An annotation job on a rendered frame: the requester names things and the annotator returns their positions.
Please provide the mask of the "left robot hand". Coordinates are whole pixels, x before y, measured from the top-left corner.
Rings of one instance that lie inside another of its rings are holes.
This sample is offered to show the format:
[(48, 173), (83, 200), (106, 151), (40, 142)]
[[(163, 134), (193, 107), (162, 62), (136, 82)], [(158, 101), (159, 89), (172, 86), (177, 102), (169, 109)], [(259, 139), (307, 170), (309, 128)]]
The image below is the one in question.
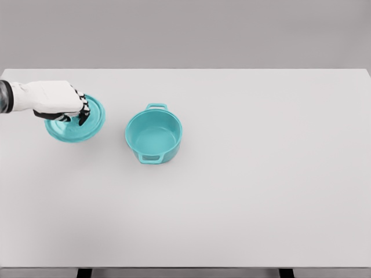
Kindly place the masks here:
[(78, 118), (82, 126), (90, 116), (86, 95), (67, 81), (36, 81), (27, 84), (34, 115), (52, 121), (70, 122)]

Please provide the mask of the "teal pot lid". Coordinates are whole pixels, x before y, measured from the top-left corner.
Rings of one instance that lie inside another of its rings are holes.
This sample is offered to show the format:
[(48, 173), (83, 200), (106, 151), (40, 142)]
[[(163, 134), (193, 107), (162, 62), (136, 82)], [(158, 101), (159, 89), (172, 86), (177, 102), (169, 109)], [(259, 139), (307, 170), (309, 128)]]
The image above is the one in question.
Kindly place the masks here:
[(82, 126), (79, 125), (79, 117), (72, 117), (70, 122), (45, 120), (46, 131), (55, 139), (68, 142), (82, 142), (95, 136), (103, 127), (106, 112), (96, 98), (86, 95), (90, 108), (90, 116)]

